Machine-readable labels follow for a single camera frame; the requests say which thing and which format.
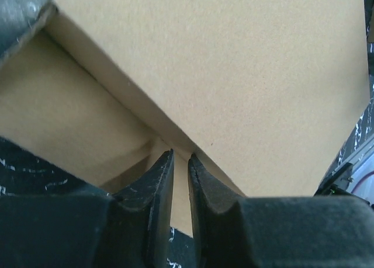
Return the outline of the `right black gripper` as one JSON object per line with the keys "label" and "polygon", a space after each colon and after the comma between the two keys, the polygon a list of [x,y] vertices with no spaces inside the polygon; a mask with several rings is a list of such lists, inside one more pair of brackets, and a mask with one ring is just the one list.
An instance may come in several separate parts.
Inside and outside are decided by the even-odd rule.
{"label": "right black gripper", "polygon": [[1,60],[19,51],[56,12],[52,0],[1,0]]}

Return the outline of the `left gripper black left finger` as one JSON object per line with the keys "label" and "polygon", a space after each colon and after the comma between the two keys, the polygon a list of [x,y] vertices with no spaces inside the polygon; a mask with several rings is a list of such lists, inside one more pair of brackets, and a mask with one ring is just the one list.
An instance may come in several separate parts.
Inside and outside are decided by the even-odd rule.
{"label": "left gripper black left finger", "polygon": [[165,267],[174,152],[115,194],[73,176],[1,187],[2,267]]}

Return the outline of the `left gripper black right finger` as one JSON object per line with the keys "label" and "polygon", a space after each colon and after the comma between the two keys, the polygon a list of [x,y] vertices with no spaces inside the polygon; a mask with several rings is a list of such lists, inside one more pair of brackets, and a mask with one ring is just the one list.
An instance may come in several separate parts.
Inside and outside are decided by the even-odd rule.
{"label": "left gripper black right finger", "polygon": [[372,267],[373,210],[352,196],[244,197],[188,162],[198,267]]}

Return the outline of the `large cardboard box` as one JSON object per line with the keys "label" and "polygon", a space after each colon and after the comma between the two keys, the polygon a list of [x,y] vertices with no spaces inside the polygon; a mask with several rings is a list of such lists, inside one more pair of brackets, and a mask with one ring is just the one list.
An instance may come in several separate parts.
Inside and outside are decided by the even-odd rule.
{"label": "large cardboard box", "polygon": [[369,102],[364,0],[52,0],[1,60],[1,136],[108,191],[166,149],[246,196],[312,196]]}

